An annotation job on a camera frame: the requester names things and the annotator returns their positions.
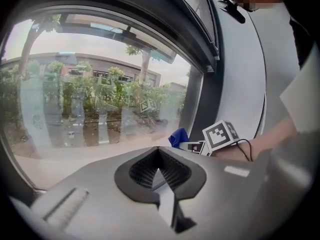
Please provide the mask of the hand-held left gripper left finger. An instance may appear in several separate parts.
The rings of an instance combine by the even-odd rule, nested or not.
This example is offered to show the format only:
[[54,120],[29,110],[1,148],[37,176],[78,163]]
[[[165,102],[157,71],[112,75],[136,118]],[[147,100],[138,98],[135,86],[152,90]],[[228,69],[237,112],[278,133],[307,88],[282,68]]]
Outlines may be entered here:
[[117,187],[116,169],[142,148],[89,163],[32,205],[52,240],[173,240],[155,204],[138,203]]

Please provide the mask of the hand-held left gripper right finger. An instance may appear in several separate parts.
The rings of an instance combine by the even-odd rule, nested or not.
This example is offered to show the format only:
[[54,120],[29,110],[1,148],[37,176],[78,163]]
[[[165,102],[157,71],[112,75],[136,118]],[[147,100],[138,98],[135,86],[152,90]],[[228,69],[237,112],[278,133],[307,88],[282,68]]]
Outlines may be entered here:
[[171,147],[162,156],[181,160],[192,175],[180,190],[197,193],[175,199],[174,229],[158,230],[160,240],[264,240],[269,237],[264,196],[269,154],[253,162],[222,160]]

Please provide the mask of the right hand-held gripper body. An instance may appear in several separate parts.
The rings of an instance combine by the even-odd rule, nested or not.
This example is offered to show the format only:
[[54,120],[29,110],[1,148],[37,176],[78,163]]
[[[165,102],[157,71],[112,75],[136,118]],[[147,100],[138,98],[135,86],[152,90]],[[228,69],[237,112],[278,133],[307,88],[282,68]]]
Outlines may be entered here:
[[204,140],[189,141],[186,143],[186,151],[210,156],[214,151],[233,145],[240,138],[229,121],[220,120],[202,130]]

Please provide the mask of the blue cloth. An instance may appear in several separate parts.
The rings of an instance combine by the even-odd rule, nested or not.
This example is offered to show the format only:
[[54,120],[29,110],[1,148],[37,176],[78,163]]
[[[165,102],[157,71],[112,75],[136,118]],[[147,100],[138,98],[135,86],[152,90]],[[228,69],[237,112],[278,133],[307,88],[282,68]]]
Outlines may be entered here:
[[180,143],[189,142],[189,137],[186,130],[180,127],[168,137],[168,141],[172,148],[179,149]]

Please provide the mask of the large window glass pane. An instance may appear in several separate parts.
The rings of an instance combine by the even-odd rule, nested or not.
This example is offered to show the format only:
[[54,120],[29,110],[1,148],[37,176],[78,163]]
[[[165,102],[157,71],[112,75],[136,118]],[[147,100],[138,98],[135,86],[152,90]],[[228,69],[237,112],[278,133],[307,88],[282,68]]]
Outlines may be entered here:
[[[0,110],[0,137],[3,137],[9,159],[27,185],[35,189],[47,190],[63,180],[80,167],[100,159],[118,154],[150,147],[167,146],[168,136],[182,127],[188,133],[194,125],[195,113],[199,99],[198,83],[202,79],[197,58],[192,54],[195,39],[189,29],[179,25],[177,29],[155,29],[143,22],[123,15],[98,14],[91,10],[50,10],[31,15],[20,16],[6,28],[6,39],[3,43],[0,69],[17,68],[21,81],[31,80],[27,87],[35,94],[40,85],[35,78],[54,73],[65,80],[73,77],[95,77],[98,83],[103,79],[120,82],[125,74],[117,68],[109,68],[107,77],[93,75],[65,75],[65,65],[52,61],[47,72],[41,74],[41,65],[28,57],[25,78],[19,76],[19,63],[22,50],[32,25],[32,19],[43,14],[85,14],[106,19],[113,19],[125,24],[132,24],[136,29],[152,32],[176,52],[172,64],[163,60],[150,58],[146,81],[143,85],[161,87],[165,83],[175,82],[186,85],[185,103],[179,115],[175,105],[161,106],[159,115],[154,116],[156,108],[153,100],[140,103],[140,109],[123,107],[119,113],[98,112],[89,117],[82,107],[76,108],[78,116],[61,117],[53,102],[40,105],[38,113],[32,115],[36,103],[30,105],[22,102],[22,113],[27,121],[20,123],[6,117]],[[40,53],[81,53],[108,57],[136,66],[142,65],[142,56],[126,54],[127,44],[100,36],[43,32],[33,43],[30,55]]]

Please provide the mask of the person's right forearm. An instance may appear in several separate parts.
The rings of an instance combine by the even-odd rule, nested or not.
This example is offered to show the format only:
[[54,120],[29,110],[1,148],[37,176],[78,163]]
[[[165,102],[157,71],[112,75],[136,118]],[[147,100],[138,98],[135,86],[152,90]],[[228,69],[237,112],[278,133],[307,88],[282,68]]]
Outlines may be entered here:
[[287,117],[268,132],[214,151],[211,156],[225,160],[253,162],[261,152],[273,149],[295,135],[297,135],[295,124],[291,117]]

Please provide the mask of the grey low building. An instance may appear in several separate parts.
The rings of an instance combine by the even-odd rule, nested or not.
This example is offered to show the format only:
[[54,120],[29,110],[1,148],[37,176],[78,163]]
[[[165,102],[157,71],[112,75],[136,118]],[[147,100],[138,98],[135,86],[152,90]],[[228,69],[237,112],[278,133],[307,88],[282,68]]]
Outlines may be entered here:
[[162,85],[162,87],[166,90],[180,93],[183,93],[187,89],[187,86],[185,84],[180,84],[176,82],[165,83]]

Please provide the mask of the tall street tree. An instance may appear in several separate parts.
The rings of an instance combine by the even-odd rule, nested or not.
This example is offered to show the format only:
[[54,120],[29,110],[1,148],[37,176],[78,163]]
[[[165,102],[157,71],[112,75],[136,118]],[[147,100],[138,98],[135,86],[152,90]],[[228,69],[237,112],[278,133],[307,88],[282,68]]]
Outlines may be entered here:
[[139,75],[139,84],[144,85],[147,79],[149,62],[151,59],[151,49],[149,47],[145,47],[143,49],[135,47],[133,45],[126,45],[125,53],[129,56],[142,56],[142,63],[140,68]]
[[60,26],[60,17],[60,14],[41,14],[32,19],[32,25],[24,43],[18,65],[18,74],[20,77],[26,77],[28,59],[35,40],[43,32],[50,33],[55,31],[57,27]]

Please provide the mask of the green hedge row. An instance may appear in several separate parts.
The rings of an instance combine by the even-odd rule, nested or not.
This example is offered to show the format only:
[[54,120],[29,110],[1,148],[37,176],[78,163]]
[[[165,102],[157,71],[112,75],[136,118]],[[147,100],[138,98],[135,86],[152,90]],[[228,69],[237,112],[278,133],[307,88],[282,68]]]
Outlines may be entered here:
[[137,81],[120,83],[114,78],[108,84],[108,78],[98,83],[96,77],[72,77],[66,80],[55,73],[47,74],[45,77],[34,79],[39,87],[32,94],[23,84],[30,84],[31,80],[20,80],[18,69],[0,69],[0,110],[5,117],[15,123],[27,121],[27,116],[22,112],[22,103],[31,105],[35,102],[36,108],[32,115],[38,114],[40,106],[53,102],[62,118],[68,116],[79,116],[77,108],[83,108],[84,115],[92,118],[98,112],[112,114],[119,113],[124,107],[140,110],[143,101],[154,101],[155,108],[152,115],[158,116],[160,107],[165,105],[176,106],[177,115],[180,115],[186,99],[186,91],[178,92],[171,90],[171,84],[161,87],[151,87],[139,84]]

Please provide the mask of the brown building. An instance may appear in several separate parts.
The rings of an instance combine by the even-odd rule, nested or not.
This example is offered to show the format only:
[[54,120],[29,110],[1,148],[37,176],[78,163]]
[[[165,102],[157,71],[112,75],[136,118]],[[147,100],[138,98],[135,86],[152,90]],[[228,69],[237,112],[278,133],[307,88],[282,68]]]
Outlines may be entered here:
[[[62,70],[63,76],[102,76],[108,77],[109,68],[119,68],[124,72],[124,76],[119,80],[122,83],[130,83],[139,79],[141,67],[132,63],[124,62],[118,59],[110,57],[103,57],[98,55],[86,54],[86,53],[60,53],[60,52],[46,52],[36,53],[29,56],[31,61],[36,60],[40,64],[40,73],[44,74],[48,71],[48,65],[53,61],[58,61],[64,64]],[[92,67],[90,72],[76,73],[76,69],[79,66],[79,62],[88,62]]]

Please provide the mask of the awning window sash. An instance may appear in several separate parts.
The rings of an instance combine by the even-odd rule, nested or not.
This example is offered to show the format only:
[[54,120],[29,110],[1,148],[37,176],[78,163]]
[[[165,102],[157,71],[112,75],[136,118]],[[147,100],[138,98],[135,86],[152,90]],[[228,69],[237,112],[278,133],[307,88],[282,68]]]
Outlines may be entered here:
[[167,46],[159,36],[150,31],[142,31],[131,23],[87,14],[62,13],[58,33],[84,34],[103,37],[149,51],[154,59],[172,64],[176,51]]

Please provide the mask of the dark window frame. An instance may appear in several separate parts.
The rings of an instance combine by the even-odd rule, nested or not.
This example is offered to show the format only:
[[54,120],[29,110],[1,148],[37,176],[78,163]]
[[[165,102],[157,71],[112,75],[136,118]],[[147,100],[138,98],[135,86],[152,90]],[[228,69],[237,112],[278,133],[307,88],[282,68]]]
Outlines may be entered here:
[[[221,27],[213,0],[15,0],[0,22],[0,61],[7,26],[22,16],[47,11],[89,10],[100,15],[123,15],[154,29],[190,30],[195,43],[191,50],[202,74],[197,84],[199,98],[193,127],[187,132],[192,141],[202,138],[205,122],[217,117],[223,83],[223,45]],[[0,136],[0,192],[31,204],[47,189],[27,185],[9,159],[4,138]]]

